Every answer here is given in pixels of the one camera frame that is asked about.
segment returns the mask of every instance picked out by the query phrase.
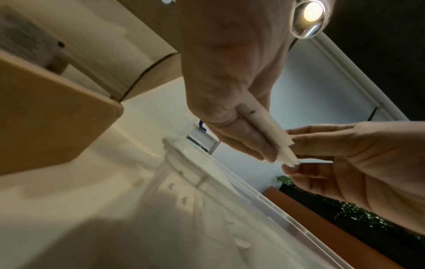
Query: white wall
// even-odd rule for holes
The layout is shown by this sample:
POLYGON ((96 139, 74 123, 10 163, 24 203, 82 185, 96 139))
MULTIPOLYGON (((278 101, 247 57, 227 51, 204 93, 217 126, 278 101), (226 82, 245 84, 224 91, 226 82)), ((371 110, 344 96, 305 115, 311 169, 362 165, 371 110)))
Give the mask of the white wall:
MULTIPOLYGON (((285 129, 366 121, 374 106, 309 40, 298 40, 273 87, 270 113, 285 129)), ((278 186, 280 164, 260 162, 221 143, 213 156, 262 192, 278 186)))

